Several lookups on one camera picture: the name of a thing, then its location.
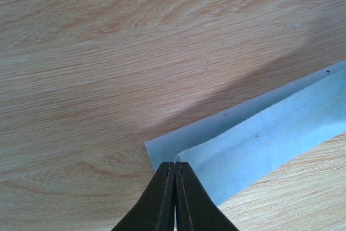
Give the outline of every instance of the black clip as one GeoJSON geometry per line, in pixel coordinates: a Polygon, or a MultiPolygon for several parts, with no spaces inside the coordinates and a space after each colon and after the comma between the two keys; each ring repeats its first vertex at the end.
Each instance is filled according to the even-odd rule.
{"type": "Polygon", "coordinates": [[[238,231],[212,202],[187,162],[163,162],[112,231],[238,231]]]}

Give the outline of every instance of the wooden floor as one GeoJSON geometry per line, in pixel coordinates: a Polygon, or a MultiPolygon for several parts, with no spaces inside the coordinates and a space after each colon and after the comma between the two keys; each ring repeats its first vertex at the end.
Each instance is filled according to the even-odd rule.
{"type": "MultiPolygon", "coordinates": [[[[346,0],[0,0],[0,230],[110,230],[143,142],[346,59],[346,0]]],[[[346,135],[221,206],[346,230],[346,135]]]]}

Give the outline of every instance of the wood grain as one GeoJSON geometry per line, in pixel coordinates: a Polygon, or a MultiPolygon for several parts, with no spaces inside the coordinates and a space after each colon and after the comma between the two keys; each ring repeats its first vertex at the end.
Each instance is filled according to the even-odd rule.
{"type": "MultiPolygon", "coordinates": [[[[0,229],[110,230],[154,173],[144,141],[344,60],[345,14],[345,0],[0,0],[0,229]]],[[[345,230],[345,146],[222,210],[240,230],[345,230]]]]}

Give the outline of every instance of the blue foam sheet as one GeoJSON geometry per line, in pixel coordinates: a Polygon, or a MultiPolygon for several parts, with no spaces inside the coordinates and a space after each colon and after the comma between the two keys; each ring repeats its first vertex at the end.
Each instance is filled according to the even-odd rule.
{"type": "Polygon", "coordinates": [[[145,145],[155,170],[164,161],[189,162],[219,205],[344,131],[346,62],[340,62],[145,145]]]}

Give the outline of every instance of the light blue foam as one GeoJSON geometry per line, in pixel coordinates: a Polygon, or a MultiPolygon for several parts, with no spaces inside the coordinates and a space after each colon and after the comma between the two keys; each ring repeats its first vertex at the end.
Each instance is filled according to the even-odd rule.
{"type": "Polygon", "coordinates": [[[345,68],[346,62],[335,64],[147,142],[154,168],[163,161],[189,162],[214,203],[221,204],[346,131],[345,68]]]}

